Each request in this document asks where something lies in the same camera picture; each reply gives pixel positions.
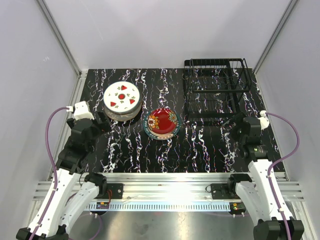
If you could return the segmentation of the white watermelon pattern plate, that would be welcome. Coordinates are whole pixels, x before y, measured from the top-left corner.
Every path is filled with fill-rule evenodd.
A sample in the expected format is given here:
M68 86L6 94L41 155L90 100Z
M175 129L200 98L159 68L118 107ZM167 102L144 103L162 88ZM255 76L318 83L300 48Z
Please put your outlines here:
M141 102L139 89L131 82L117 81L109 85L103 94L104 106L116 114L133 111Z

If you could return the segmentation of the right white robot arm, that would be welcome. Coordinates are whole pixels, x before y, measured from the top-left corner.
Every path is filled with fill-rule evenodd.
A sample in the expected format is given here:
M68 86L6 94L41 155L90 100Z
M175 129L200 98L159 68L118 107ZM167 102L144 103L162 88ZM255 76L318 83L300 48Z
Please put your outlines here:
M268 113L263 110L260 117L250 117L240 112L228 123L249 172L231 174L226 192L244 203L254 224L253 238L300 240L305 231L303 222L289 210L275 176L275 164L269 160L268 148L262 143L262 131L270 125Z

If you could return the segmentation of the red floral plate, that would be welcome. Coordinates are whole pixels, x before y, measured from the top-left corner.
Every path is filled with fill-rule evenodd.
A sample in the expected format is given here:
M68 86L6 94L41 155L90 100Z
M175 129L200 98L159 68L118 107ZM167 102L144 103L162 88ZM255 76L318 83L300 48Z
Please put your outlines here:
M174 131L178 117L170 108L157 108L147 117L147 126L156 135L166 135Z

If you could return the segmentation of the dark green rimmed plate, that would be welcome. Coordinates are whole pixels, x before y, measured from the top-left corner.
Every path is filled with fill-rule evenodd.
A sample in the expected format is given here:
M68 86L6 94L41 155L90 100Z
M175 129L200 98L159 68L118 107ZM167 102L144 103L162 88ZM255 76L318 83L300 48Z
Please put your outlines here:
M151 137L152 139L161 140L161 141L162 141L162 140L171 139L173 136L175 136L175 135L179 132L179 129L180 129L180 120L179 120L179 118L178 118L178 115L176 114L175 111L172 110L172 111L176 114L176 116L177 116L177 127L173 130L173 132L168 133L168 134L165 134L165 135L158 135L158 134L155 134L155 133L151 132L151 130L148 128L148 124L147 124L147 118L148 118L148 116L149 116L154 110L156 110L156 109L151 110L151 111L147 114L147 116L144 118L144 120L143 120L143 129L144 129L144 131L146 132L146 134L147 134L149 137Z

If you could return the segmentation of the stack of plates under white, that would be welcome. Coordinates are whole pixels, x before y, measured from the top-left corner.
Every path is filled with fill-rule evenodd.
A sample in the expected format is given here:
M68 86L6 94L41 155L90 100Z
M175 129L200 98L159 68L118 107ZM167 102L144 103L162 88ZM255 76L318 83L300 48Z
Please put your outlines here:
M118 121L118 122L125 122L131 119L134 119L140 112L142 108L142 101L139 100L138 104L131 108L130 111L126 113L118 113L109 110L105 105L103 106L104 113L112 120Z

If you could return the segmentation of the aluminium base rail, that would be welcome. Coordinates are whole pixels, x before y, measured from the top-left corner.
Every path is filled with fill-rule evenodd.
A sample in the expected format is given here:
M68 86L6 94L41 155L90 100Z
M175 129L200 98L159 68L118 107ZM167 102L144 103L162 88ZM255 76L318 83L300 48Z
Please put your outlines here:
M124 201L174 201L178 198L191 202L211 201L210 184L226 184L230 173L102 173L108 185L123 184ZM286 179L284 172L275 173L285 201L304 202L297 181ZM33 201L41 201L51 181L39 181Z

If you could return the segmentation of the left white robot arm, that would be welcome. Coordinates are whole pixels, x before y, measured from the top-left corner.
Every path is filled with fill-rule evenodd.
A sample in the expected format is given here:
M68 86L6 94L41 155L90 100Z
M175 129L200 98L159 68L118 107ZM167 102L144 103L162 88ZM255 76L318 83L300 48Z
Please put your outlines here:
M82 161L93 152L97 138L103 133L91 111L81 105L72 110L73 118L67 123L71 134L53 163L53 180L42 205L29 226L16 234L18 240L67 240L75 222L85 207L95 198L108 193L107 179L100 173L85 176L80 190L72 196L72 190L82 176Z

